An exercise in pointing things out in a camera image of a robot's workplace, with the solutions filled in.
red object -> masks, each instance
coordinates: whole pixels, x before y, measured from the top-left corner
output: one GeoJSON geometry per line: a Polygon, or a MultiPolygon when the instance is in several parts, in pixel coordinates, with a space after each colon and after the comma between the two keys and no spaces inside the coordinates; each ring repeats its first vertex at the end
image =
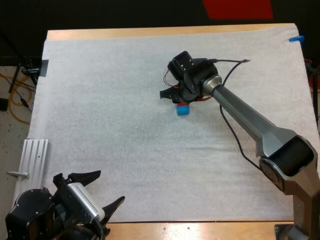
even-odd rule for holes
{"type": "Polygon", "coordinates": [[[180,102],[180,103],[177,103],[176,105],[178,107],[181,107],[181,106],[189,106],[190,103],[187,103],[187,102],[180,102]]]}
{"type": "Polygon", "coordinates": [[[270,0],[202,0],[210,19],[273,19],[270,0]]]}
{"type": "Polygon", "coordinates": [[[211,98],[212,98],[212,96],[207,96],[207,97],[201,96],[196,100],[196,102],[205,102],[205,101],[207,101],[207,100],[209,100],[211,98]]]}
{"type": "MultiPolygon", "coordinates": [[[[309,87],[313,90],[314,89],[314,80],[313,80],[312,76],[308,78],[308,82],[309,82],[309,87]]],[[[318,86],[318,92],[319,92],[319,90],[320,90],[320,77],[318,77],[317,82],[318,82],[317,86],[318,86]]]]}

wooden board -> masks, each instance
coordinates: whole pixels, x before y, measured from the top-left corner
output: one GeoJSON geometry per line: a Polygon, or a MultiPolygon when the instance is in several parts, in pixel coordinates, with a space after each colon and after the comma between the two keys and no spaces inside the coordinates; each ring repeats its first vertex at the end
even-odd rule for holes
{"type": "MultiPolygon", "coordinates": [[[[288,23],[217,26],[49,30],[48,40],[104,39],[262,30],[288,23]]],[[[287,221],[109,223],[108,240],[274,240],[287,221]]]]}
{"type": "Polygon", "coordinates": [[[178,27],[146,27],[146,28],[110,28],[110,29],[72,29],[72,30],[49,30],[46,39],[105,39],[127,38],[146,36],[166,36],[181,34],[205,34],[243,32],[262,30],[271,27],[279,27],[288,23],[277,24],[246,24],[246,25],[218,25],[218,26],[178,26],[178,27]]]}
{"type": "Polygon", "coordinates": [[[108,240],[274,240],[292,222],[110,223],[108,240]]]}

small cube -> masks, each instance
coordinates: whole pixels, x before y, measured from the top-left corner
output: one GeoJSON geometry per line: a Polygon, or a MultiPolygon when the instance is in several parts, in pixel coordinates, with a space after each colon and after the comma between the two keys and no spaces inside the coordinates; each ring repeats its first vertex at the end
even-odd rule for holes
{"type": "Polygon", "coordinates": [[[178,114],[178,116],[189,115],[190,113],[189,105],[176,106],[176,113],[178,114]]]}

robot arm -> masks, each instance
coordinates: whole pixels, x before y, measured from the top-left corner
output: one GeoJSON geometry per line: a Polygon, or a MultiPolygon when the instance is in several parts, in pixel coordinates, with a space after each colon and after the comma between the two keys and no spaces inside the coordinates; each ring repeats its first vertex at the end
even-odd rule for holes
{"type": "Polygon", "coordinates": [[[293,195],[294,226],[280,238],[320,237],[320,179],[318,154],[311,144],[293,130],[275,126],[228,90],[218,75],[214,59],[193,59],[184,51],[174,57],[168,69],[178,80],[174,87],[160,92],[174,103],[191,103],[212,96],[255,140],[259,167],[285,195],[293,195]]]}
{"type": "Polygon", "coordinates": [[[71,173],[67,179],[60,173],[53,178],[57,187],[53,196],[47,188],[22,193],[5,218],[7,239],[105,239],[110,232],[106,223],[125,197],[102,208],[95,204],[85,186],[100,173],[71,173]]]}

black cable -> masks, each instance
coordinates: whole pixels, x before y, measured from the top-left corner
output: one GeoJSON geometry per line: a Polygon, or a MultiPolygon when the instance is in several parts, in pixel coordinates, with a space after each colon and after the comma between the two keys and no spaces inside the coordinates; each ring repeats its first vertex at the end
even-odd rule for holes
{"type": "MultiPolygon", "coordinates": [[[[11,85],[11,82],[8,80],[8,78],[6,78],[4,75],[2,75],[1,73],[0,73],[0,76],[1,77],[3,77],[10,85],[11,85]]],[[[22,96],[20,95],[20,93],[16,90],[16,89],[14,89],[15,91],[16,91],[16,93],[20,96],[20,98],[22,98],[22,96]]]]}
{"type": "MultiPolygon", "coordinates": [[[[5,78],[5,76],[3,76],[1,73],[0,73],[0,76],[3,77],[8,83],[10,83],[10,81],[9,81],[7,78],[5,78]]],[[[32,91],[32,92],[35,92],[35,90],[30,89],[30,88],[28,88],[28,87],[26,87],[26,86],[23,86],[23,85],[21,85],[21,84],[19,84],[19,83],[15,83],[15,85],[18,85],[18,86],[21,87],[21,88],[28,89],[28,90],[30,90],[30,91],[32,91]]],[[[29,87],[31,87],[31,88],[35,88],[34,86],[31,86],[31,85],[26,84],[26,83],[25,83],[25,85],[27,85],[27,86],[29,86],[29,87]]]]}
{"type": "MultiPolygon", "coordinates": [[[[0,76],[3,77],[3,78],[9,83],[9,85],[11,85],[11,82],[8,80],[8,78],[6,78],[6,77],[5,77],[4,75],[2,75],[1,73],[0,73],[0,76]]],[[[29,109],[29,111],[32,113],[31,109],[29,108],[29,105],[28,105],[27,101],[21,96],[21,94],[20,94],[15,88],[14,88],[14,90],[15,90],[16,93],[19,95],[20,101],[21,101],[22,105],[23,105],[24,107],[26,107],[27,109],[29,109]]]]}
{"type": "Polygon", "coordinates": [[[26,59],[25,57],[18,51],[17,47],[14,45],[14,43],[7,37],[7,35],[3,32],[3,30],[0,28],[0,38],[4,40],[4,42],[11,48],[11,50],[17,55],[19,58],[20,63],[25,66],[26,59]]]}
{"type": "MultiPolygon", "coordinates": [[[[240,64],[242,64],[242,63],[247,63],[247,62],[249,62],[249,61],[250,61],[250,60],[247,60],[247,59],[244,59],[244,60],[242,60],[242,61],[238,61],[237,64],[234,65],[233,68],[231,68],[231,70],[230,70],[230,71],[228,72],[228,74],[225,76],[222,85],[224,86],[224,85],[226,84],[226,82],[227,82],[229,76],[231,75],[231,73],[232,73],[240,64]]],[[[243,156],[243,158],[244,158],[245,160],[247,160],[247,161],[248,161],[249,163],[251,163],[255,168],[257,168],[258,170],[261,171],[260,167],[259,167],[258,165],[256,165],[252,160],[250,160],[250,159],[245,155],[245,153],[244,153],[244,151],[243,151],[243,149],[242,149],[241,143],[240,143],[240,141],[239,141],[239,138],[238,138],[237,134],[235,133],[234,129],[232,128],[232,126],[230,125],[229,121],[227,120],[227,118],[226,118],[226,116],[225,116],[225,114],[224,114],[224,111],[223,111],[222,106],[220,105],[219,108],[220,108],[220,113],[221,113],[221,116],[222,116],[223,120],[225,121],[225,123],[226,123],[227,126],[229,127],[229,129],[230,129],[231,133],[233,134],[236,142],[238,143],[238,146],[239,146],[239,150],[240,150],[241,155],[243,156]]]]}
{"type": "Polygon", "coordinates": [[[24,82],[23,84],[26,85],[26,86],[28,86],[28,87],[30,87],[30,88],[36,89],[35,86],[31,86],[31,85],[29,85],[29,84],[26,84],[25,82],[24,82]]]}
{"type": "Polygon", "coordinates": [[[212,59],[209,59],[209,62],[215,64],[217,62],[230,62],[230,63],[247,63],[247,62],[250,62],[250,60],[247,60],[247,59],[244,59],[244,60],[229,60],[229,59],[216,59],[216,58],[212,58],[212,59]]]}

